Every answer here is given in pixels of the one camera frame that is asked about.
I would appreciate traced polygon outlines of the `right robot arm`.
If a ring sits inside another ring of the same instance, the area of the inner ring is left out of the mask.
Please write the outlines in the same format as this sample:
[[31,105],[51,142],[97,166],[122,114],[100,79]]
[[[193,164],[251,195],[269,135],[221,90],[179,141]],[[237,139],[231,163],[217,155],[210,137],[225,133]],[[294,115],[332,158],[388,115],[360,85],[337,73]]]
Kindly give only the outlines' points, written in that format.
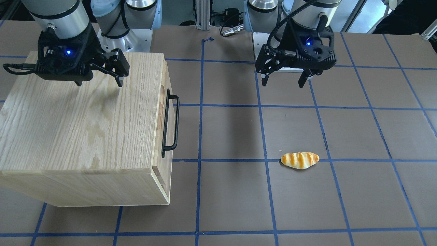
[[4,64],[16,75],[35,74],[77,86],[98,70],[117,85],[129,75],[126,52],[144,52],[144,40],[134,30],[162,25],[161,0],[92,0],[90,7],[100,27],[96,33],[81,0],[24,0],[23,5],[42,28],[35,64]]

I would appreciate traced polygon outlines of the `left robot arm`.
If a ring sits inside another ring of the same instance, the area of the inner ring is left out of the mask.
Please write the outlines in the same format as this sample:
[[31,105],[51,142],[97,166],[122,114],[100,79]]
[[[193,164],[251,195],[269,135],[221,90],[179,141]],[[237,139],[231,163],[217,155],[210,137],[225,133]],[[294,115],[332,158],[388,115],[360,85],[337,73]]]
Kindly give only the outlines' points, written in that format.
[[267,33],[255,61],[263,86],[282,68],[302,69],[299,87],[337,63],[330,22],[340,0],[246,0],[244,29]]

